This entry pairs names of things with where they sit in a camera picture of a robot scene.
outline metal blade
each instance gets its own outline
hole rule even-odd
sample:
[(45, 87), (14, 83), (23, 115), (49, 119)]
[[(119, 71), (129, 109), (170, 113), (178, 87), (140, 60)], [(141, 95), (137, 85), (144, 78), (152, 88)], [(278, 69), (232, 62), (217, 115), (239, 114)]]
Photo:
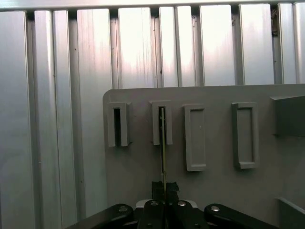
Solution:
[(159, 110), (160, 116), (160, 152), (161, 152), (161, 175), (164, 187), (164, 198), (166, 198), (166, 160), (165, 160), (165, 112), (164, 107)]

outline bolt head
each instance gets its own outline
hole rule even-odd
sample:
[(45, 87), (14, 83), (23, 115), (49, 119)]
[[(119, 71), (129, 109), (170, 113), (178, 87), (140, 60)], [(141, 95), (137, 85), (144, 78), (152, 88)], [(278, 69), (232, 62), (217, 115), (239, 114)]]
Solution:
[(151, 205), (152, 206), (157, 206), (157, 205), (159, 205), (156, 201), (153, 201), (152, 203), (151, 203)]
[(183, 207), (183, 206), (185, 206), (185, 205), (186, 205), (186, 203), (185, 203), (185, 202), (183, 202), (183, 201), (179, 201), (179, 202), (178, 202), (178, 205)]
[(220, 211), (220, 209), (219, 209), (219, 207), (217, 207), (217, 206), (211, 206), (211, 210), (212, 211)]
[(125, 206), (120, 206), (119, 212), (127, 211), (127, 208)]

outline thin metal strip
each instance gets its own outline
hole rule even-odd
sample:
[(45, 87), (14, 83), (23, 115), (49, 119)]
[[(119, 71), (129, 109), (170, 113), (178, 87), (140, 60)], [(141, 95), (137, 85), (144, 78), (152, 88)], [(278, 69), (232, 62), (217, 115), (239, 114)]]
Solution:
[(274, 84), (270, 5), (240, 5), (245, 85)]
[(175, 15), (173, 7), (160, 7), (163, 87), (178, 86)]
[(66, 228), (77, 222), (68, 12), (54, 11), (53, 19), (61, 215)]
[(74, 171), (76, 180), (76, 199), (78, 205), (78, 219), (86, 218), (86, 200), (84, 186), (84, 172), (82, 162), (82, 135), (81, 135), (81, 96), (80, 75), (78, 62), (77, 19), (69, 18), (69, 45), (71, 71), (71, 108), (74, 150)]
[(175, 16), (179, 86), (196, 86), (191, 7), (177, 7)]
[(281, 68), (283, 83), (296, 83), (293, 6), (278, 4)]
[(149, 8), (119, 9), (122, 88), (154, 87)]
[(50, 11), (35, 12), (34, 74), (44, 229), (62, 228), (52, 26)]
[(110, 19), (110, 39), (111, 39), (111, 63), (112, 63), (112, 88), (122, 88), (122, 71), (121, 71), (121, 48), (120, 48), (120, 31), (119, 18)]
[(37, 228), (25, 12), (0, 12), (0, 228)]
[(305, 3), (294, 5), (297, 83), (305, 83)]
[(201, 6), (205, 86), (235, 85), (231, 6)]
[(163, 87), (160, 16), (151, 16), (153, 86)]
[(201, 4), (242, 4), (242, 3), (287, 3), (295, 0), (1, 0), (0, 10), (24, 9), (82, 9), (82, 8), (119, 8), (119, 7), (149, 7), (149, 6), (179, 6)]
[(86, 217), (107, 207), (103, 95), (112, 88), (109, 10), (78, 10), (82, 159)]

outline gray plastic board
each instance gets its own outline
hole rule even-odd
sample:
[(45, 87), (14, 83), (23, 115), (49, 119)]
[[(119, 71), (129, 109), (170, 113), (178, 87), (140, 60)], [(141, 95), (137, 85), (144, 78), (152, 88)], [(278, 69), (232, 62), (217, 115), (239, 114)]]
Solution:
[(135, 206), (151, 198), (151, 182), (161, 180), (152, 104), (166, 101), (172, 122), (167, 181), (178, 183), (179, 198), (195, 201), (200, 209), (220, 203), (278, 226), (275, 198), (305, 207), (305, 140), (275, 135), (271, 97), (301, 95), (305, 84), (108, 91), (103, 97), (105, 142), (113, 103), (128, 104), (128, 117), (114, 129), (121, 125), (130, 141), (125, 147), (105, 145), (109, 206)]

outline metal rail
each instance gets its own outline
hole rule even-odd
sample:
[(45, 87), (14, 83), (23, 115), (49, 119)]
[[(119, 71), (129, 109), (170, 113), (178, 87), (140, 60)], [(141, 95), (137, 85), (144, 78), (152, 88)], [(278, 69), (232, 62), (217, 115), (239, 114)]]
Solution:
[(278, 4), (304, 1), (305, 0), (1, 0), (0, 11), (153, 7), (203, 4)]

